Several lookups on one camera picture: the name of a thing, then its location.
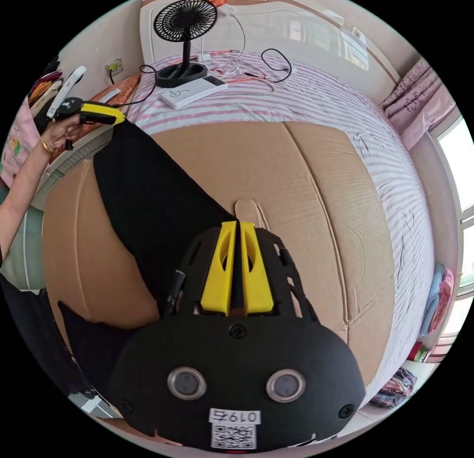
wall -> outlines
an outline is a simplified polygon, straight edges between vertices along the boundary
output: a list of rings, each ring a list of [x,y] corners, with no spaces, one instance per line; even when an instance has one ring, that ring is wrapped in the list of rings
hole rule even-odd
[[[316,0],[365,34],[403,77],[420,58],[419,53],[395,29],[349,0]]]
[[[411,149],[410,155],[420,176],[430,210],[434,257],[451,269],[457,277],[456,272],[462,255],[459,249],[459,246],[462,246],[459,237],[461,231],[459,200],[448,162],[442,154],[441,147],[437,148],[436,144],[429,134],[425,134]],[[445,319],[437,330],[423,340],[427,347],[432,347],[436,343],[450,312],[451,309],[446,312]]]
[[[143,64],[140,44],[140,6],[142,0],[130,0],[93,22],[61,52],[61,68],[68,77],[79,65],[87,72],[72,89],[71,96],[88,99],[109,86],[105,65],[122,59],[123,72],[114,77],[120,81],[139,73]]]

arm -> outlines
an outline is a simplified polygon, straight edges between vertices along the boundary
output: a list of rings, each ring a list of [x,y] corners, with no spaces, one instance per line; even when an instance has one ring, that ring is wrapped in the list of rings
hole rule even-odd
[[[5,258],[21,221],[35,195],[40,178],[48,165],[51,155],[74,139],[80,130],[79,117],[73,116],[60,122],[51,123],[42,140],[35,145],[18,171],[5,201],[0,205],[0,248]]]

black cable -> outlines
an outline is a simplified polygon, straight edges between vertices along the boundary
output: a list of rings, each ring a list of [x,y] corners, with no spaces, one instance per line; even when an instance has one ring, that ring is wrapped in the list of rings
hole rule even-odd
[[[285,61],[288,64],[288,68],[282,68],[280,70],[277,70],[276,68],[272,68],[270,66],[270,64],[265,60],[265,58],[263,56],[264,56],[265,53],[267,53],[271,50],[273,50],[274,52],[279,53],[285,59]],[[285,78],[279,79],[278,81],[271,81],[271,80],[268,79],[267,81],[270,81],[270,83],[281,83],[282,81],[285,81],[291,75],[291,73],[293,72],[293,67],[291,66],[290,61],[276,48],[267,48],[266,50],[264,50],[261,53],[260,58],[262,59],[263,63],[265,63],[265,65],[267,65],[268,68],[270,68],[270,70],[273,70],[274,72],[288,72],[288,74],[285,76]]]
[[[151,72],[145,72],[143,71],[144,68],[151,68],[153,71]],[[138,104],[138,103],[143,103],[145,100],[147,100],[153,93],[153,91],[155,90],[156,86],[157,86],[157,79],[158,79],[158,71],[155,70],[155,68],[153,68],[151,65],[142,65],[140,67],[140,73],[144,73],[146,75],[149,75],[150,73],[154,73],[155,74],[155,84],[153,85],[152,87],[152,90],[143,98],[141,99],[140,101],[131,101],[130,103],[124,103],[124,104],[114,104],[113,107],[114,108],[122,108],[123,106],[130,106],[132,104]]]

hand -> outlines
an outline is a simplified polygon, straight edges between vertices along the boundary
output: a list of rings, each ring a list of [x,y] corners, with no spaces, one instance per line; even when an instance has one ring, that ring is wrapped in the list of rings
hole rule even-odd
[[[43,132],[44,144],[51,153],[55,153],[65,145],[66,140],[75,140],[81,128],[78,114],[61,121],[54,121]]]

gold bracelet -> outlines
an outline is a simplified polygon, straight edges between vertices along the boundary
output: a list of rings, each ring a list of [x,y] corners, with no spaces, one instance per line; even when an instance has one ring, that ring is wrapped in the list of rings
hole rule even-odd
[[[48,152],[49,155],[53,155],[53,152],[51,152],[51,151],[48,149],[47,145],[44,143],[43,136],[41,136],[39,140],[40,140],[41,143],[43,144],[44,150],[45,150],[46,152]]]

